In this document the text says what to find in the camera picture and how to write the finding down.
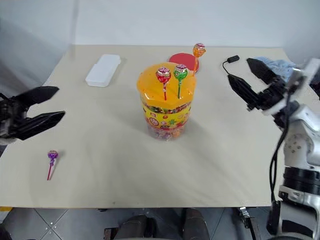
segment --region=table surface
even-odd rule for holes
[[[41,134],[9,145],[0,158],[0,206],[41,208],[233,207],[270,204],[269,164],[280,130],[271,116],[248,112],[229,86],[222,62],[252,89],[266,85],[246,63],[249,57],[288,59],[281,48],[207,47],[200,58],[186,132],[175,141],[148,135],[136,89],[137,78],[182,46],[75,45],[52,72],[48,85],[60,91],[28,115],[66,111]],[[85,77],[102,54],[121,64],[108,87],[91,87]],[[320,112],[308,87],[300,98]],[[47,181],[47,152],[60,158]],[[279,152],[279,174],[283,154]]]

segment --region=tile floor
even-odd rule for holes
[[[198,208],[212,240],[250,240],[251,235],[231,208]],[[271,236],[266,230],[268,210],[250,208],[257,218],[261,239]],[[182,208],[96,209],[14,208],[3,222],[13,240],[103,240],[105,228],[118,227],[134,215],[156,219],[157,237],[181,240]]]

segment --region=green lollipop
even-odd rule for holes
[[[187,67],[184,64],[178,64],[174,68],[173,75],[178,80],[178,99],[179,99],[180,98],[182,80],[185,79],[186,76],[188,75]]]

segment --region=lollipop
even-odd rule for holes
[[[206,47],[203,43],[197,43],[196,45],[194,45],[193,55],[195,56],[195,58],[194,58],[194,68],[193,68],[192,76],[194,76],[196,73],[198,58],[200,58],[205,52],[206,52]]]
[[[187,67],[184,64],[178,64],[174,68],[174,77],[178,80],[178,99],[180,98],[180,90],[182,85],[182,80],[188,75]]]
[[[167,100],[167,83],[171,78],[170,70],[164,66],[160,67],[158,71],[155,73],[156,77],[163,84],[163,93],[164,93],[164,100]]]
[[[50,158],[50,167],[49,167],[48,177],[46,178],[47,181],[50,178],[51,168],[55,163],[55,159],[58,157],[58,152],[51,150],[48,152],[48,157]]]

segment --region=white wall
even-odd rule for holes
[[[71,42],[283,47],[303,63],[320,57],[319,15],[319,0],[2,0],[0,61],[19,79],[27,70],[33,84],[46,80]]]

